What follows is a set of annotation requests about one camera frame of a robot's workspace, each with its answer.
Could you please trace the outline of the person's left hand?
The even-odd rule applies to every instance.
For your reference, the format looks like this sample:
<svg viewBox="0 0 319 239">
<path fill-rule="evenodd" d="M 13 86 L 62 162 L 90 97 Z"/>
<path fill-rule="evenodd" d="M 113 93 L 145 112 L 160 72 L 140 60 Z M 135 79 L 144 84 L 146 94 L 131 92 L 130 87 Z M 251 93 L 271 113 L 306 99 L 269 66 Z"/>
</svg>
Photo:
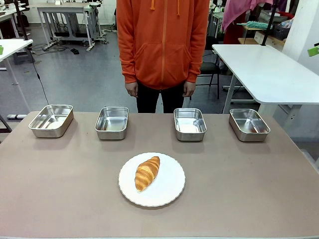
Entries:
<svg viewBox="0 0 319 239">
<path fill-rule="evenodd" d="M 191 97 L 195 91 L 196 84 L 193 82 L 185 81 L 184 85 L 183 97 Z"/>
</svg>

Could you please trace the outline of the person's right hand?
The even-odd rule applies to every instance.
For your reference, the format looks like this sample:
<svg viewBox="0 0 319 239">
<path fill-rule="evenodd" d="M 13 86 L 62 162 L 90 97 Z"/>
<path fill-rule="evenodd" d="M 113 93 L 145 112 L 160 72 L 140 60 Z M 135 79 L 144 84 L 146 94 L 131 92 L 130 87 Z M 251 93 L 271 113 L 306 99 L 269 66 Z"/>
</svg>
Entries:
<svg viewBox="0 0 319 239">
<path fill-rule="evenodd" d="M 138 97 L 138 83 L 125 83 L 125 88 L 131 97 Z"/>
</svg>

